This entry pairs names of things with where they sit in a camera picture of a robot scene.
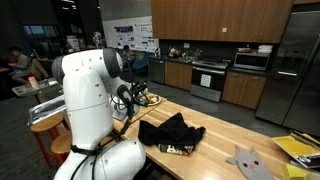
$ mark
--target lower cabinet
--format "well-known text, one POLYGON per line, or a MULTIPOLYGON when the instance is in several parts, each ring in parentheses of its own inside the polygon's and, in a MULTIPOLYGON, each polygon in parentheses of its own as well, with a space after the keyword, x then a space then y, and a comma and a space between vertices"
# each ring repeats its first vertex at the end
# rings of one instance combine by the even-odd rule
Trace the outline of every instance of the lower cabinet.
POLYGON ((251 109, 257 109, 267 78, 228 72, 222 100, 251 109))
POLYGON ((192 66, 165 62, 165 84, 190 91, 192 66))

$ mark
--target man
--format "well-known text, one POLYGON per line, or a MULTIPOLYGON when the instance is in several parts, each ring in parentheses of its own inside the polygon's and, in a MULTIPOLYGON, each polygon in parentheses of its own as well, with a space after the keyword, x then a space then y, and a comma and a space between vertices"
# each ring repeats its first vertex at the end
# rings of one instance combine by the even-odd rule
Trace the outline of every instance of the man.
POLYGON ((123 60, 131 62, 134 60, 134 52, 129 49, 128 45, 123 47, 123 60))
POLYGON ((21 53, 21 49, 18 47, 10 48, 11 53, 17 57, 17 63, 8 64, 13 68, 13 72, 10 73, 10 76, 14 81, 18 81, 22 84, 29 84, 29 82, 23 77, 31 75, 31 59, 21 53))

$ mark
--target kitchen backsplash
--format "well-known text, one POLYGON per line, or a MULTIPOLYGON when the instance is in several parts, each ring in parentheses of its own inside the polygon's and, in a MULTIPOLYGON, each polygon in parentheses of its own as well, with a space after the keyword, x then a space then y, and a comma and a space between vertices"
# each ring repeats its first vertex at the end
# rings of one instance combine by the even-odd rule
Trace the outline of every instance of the kitchen backsplash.
MULTIPOLYGON (((189 51, 195 52, 197 49, 202 50, 204 57, 225 57, 234 60, 234 57, 239 47, 249 47, 257 49, 260 43, 243 43, 243 42, 212 42, 212 41, 184 41, 184 40, 159 40, 159 47, 161 48, 161 55, 166 55, 169 47, 177 48, 184 52, 186 48, 183 48, 184 43, 190 43, 189 51)), ((278 45, 274 45, 271 57, 275 54, 278 45)))

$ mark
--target bar stool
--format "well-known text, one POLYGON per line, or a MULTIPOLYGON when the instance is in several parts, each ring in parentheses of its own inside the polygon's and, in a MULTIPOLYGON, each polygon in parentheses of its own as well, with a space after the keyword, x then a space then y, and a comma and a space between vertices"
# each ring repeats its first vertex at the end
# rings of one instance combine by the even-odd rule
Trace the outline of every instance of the bar stool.
MULTIPOLYGON (((105 137, 100 144, 104 144, 107 141, 109 141, 112 137, 105 137)), ((63 160, 63 162, 67 159, 68 154, 70 152, 71 149, 71 144, 72 144, 72 134, 71 131, 67 131, 64 134, 61 134, 59 137, 57 137, 53 143, 51 144, 51 151, 54 154, 57 154, 58 156, 61 157, 61 159, 63 160)))
POLYGON ((46 163, 48 164, 49 167, 51 167, 51 164, 50 164, 51 158, 54 158, 54 157, 58 158, 60 164, 63 162, 63 159, 61 158, 61 156, 59 156, 57 154, 49 154, 46 151, 46 148, 45 148, 43 141, 40 137, 40 133, 48 131, 51 139, 54 141, 60 135, 57 128, 56 128, 56 126, 60 123, 63 123, 66 130, 70 130, 62 113, 57 113, 57 114, 52 115, 46 119, 43 119, 42 121, 31 125, 31 128, 30 128, 37 139, 37 142, 40 146, 40 150, 41 150, 41 152, 46 160, 46 163))

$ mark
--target whiteboard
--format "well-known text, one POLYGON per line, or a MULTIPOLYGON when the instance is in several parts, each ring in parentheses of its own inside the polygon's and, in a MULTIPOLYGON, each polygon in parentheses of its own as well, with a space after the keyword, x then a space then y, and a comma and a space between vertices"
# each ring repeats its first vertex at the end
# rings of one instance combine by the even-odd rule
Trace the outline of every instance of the whiteboard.
POLYGON ((129 45, 136 51, 154 52, 159 40, 153 39, 151 16, 103 21, 108 47, 122 49, 129 45))

